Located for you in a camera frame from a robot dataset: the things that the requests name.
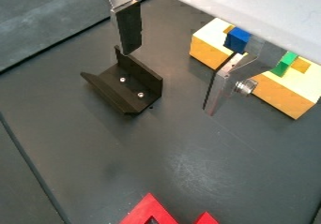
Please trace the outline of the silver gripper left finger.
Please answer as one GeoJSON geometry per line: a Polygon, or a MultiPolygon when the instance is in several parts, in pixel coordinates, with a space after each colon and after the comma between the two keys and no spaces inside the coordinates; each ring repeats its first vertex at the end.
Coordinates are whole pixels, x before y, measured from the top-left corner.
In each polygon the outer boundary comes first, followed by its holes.
{"type": "Polygon", "coordinates": [[[140,2],[136,0],[108,0],[108,2],[120,51],[128,55],[141,46],[140,2]]]}

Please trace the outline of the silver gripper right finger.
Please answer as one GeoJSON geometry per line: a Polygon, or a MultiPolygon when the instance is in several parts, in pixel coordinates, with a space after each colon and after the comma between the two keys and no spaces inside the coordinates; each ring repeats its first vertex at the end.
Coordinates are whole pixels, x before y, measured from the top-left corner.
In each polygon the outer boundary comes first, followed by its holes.
{"type": "Polygon", "coordinates": [[[234,52],[210,81],[203,110],[214,115],[232,93],[247,96],[256,86],[252,76],[273,69],[286,50],[256,36],[250,37],[244,53],[234,52]]]}

